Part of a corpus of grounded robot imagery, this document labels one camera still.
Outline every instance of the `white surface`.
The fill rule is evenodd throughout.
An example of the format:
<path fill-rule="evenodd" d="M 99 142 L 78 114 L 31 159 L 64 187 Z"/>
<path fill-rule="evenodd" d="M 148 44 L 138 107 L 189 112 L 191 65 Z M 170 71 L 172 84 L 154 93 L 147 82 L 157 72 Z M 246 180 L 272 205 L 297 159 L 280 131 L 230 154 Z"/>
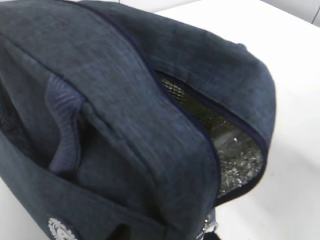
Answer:
<path fill-rule="evenodd" d="M 202 0 L 160 15 L 245 44 L 275 81 L 266 174 L 249 194 L 217 209 L 222 239 L 319 240 L 320 28 L 258 0 Z"/>
<path fill-rule="evenodd" d="M 282 9 L 294 16 L 303 20 L 311 21 L 314 19 L 318 8 L 320 7 L 320 0 L 262 0 L 279 9 Z"/>
<path fill-rule="evenodd" d="M 195 1 L 197 0 L 120 0 L 120 3 L 154 13 Z"/>

